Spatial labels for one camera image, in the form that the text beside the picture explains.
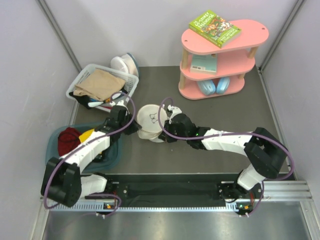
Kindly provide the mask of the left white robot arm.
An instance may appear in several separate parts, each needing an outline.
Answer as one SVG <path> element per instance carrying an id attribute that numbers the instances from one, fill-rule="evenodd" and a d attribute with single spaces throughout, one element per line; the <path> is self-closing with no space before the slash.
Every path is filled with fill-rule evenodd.
<path id="1" fill-rule="evenodd" d="M 131 135 L 139 129 L 141 126 L 126 106 L 114 106 L 109 117 L 84 142 L 61 157 L 48 160 L 40 190 L 43 198 L 66 207 L 92 194 L 109 198 L 114 187 L 105 177 L 98 173 L 82 176 L 82 173 L 98 154 L 116 143 L 121 134 Z"/>

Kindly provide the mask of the white mesh laundry bag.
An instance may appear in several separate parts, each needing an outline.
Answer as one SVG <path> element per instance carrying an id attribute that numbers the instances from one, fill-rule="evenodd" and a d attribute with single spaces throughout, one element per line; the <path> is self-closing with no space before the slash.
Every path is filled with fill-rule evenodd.
<path id="1" fill-rule="evenodd" d="M 141 126 L 141 129 L 137 132 L 138 137 L 154 143 L 163 143 L 164 141 L 159 138 L 163 131 L 159 119 L 163 126 L 165 121 L 168 120 L 166 111 L 159 105 L 147 104 L 140 108 L 136 116 L 136 121 Z"/>

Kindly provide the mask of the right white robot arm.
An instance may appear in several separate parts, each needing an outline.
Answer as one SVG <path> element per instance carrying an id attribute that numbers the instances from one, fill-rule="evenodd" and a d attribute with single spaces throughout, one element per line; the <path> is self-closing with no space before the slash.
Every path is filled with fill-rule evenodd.
<path id="1" fill-rule="evenodd" d="M 239 173 L 233 184 L 233 192 L 239 198 L 245 198 L 265 179 L 277 179 L 287 157 L 287 148 L 263 127 L 244 134 L 218 131 L 196 126 L 184 113 L 159 124 L 160 139 L 168 143 L 183 140 L 196 150 L 225 151 L 247 157 L 250 165 Z"/>

